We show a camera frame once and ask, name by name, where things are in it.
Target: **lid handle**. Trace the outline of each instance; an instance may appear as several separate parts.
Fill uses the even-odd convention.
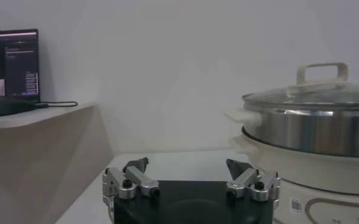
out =
[[[300,66],[297,69],[297,85],[304,85],[304,84],[310,83],[305,80],[305,71],[307,70],[307,68],[326,67],[326,66],[338,67],[338,77],[333,80],[328,80],[327,82],[329,82],[329,81],[333,81],[333,82],[347,81],[347,78],[349,76],[349,68],[347,67],[347,65],[343,62],[332,62],[332,63],[321,63],[321,64],[311,64],[311,65]]]

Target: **glass lid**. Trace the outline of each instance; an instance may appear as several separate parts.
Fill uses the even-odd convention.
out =
[[[359,85],[326,83],[290,86],[243,96],[246,103],[300,107],[359,108]]]
[[[305,80],[307,68],[336,66],[338,77],[320,82]],[[359,85],[347,82],[348,67],[344,63],[323,63],[300,66],[297,85],[243,96],[246,104],[273,107],[358,108]]]

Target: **metal bracket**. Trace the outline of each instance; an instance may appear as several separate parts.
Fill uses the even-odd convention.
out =
[[[255,184],[251,185],[251,197],[255,201],[276,201],[279,199],[281,178],[277,172],[267,172]]]
[[[114,223],[114,198],[131,199],[136,194],[136,184],[126,179],[117,168],[106,168],[102,174],[103,201],[107,206],[110,221]]]
[[[250,185],[258,180],[257,170],[248,168],[238,178],[227,182],[227,195],[230,198],[242,198],[245,196]]]
[[[159,197],[159,182],[150,179],[143,172],[138,170],[135,166],[127,167],[125,171],[125,176],[137,185],[139,185],[141,189],[141,194],[152,198]]]

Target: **black platform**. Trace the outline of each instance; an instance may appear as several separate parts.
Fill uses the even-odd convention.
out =
[[[116,224],[272,224],[273,204],[229,201],[223,181],[159,181],[160,196],[115,198]]]

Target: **barcode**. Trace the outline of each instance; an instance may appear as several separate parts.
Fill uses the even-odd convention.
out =
[[[301,200],[295,198],[291,199],[291,211],[293,213],[301,214]]]

